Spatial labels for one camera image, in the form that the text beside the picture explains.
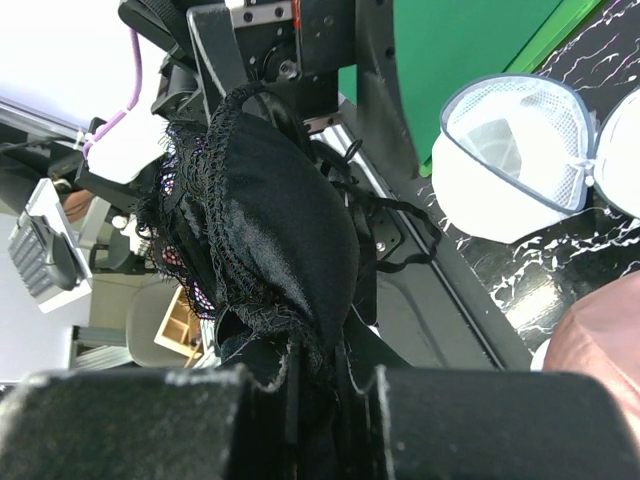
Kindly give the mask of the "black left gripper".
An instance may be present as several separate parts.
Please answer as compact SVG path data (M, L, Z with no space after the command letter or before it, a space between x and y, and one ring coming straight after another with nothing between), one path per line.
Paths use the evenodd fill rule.
M151 110L207 120L228 91L261 82L310 130L338 121L339 72L356 69L358 119L406 129L392 1L122 1L124 24L165 52Z

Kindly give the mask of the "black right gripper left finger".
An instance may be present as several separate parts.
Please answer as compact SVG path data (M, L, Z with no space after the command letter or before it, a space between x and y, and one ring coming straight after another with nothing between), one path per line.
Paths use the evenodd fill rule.
M284 400L242 365L35 374L1 402L1 476L292 479Z

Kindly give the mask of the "white mesh laundry bag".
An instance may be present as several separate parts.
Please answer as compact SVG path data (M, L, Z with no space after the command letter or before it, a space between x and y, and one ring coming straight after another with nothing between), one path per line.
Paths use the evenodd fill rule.
M443 106L431 181L448 220L503 244L581 212L595 189L639 215L639 92L596 124L577 91L548 77L499 74Z

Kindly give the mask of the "black lace bra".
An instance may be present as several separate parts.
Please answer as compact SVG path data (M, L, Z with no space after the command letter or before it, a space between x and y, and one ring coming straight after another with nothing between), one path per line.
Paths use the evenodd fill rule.
M345 154L311 139L262 83L229 92L208 122L172 118L154 184L138 203L157 270L214 323L223 361L253 340L299 346L304 388L335 388L334 350L354 301L379 272L372 208L424 219L352 180Z

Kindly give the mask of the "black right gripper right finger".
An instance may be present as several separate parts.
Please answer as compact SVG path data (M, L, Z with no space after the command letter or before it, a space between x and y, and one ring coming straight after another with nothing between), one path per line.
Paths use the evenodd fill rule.
M372 366L335 352L348 479L635 479L613 397L569 373Z

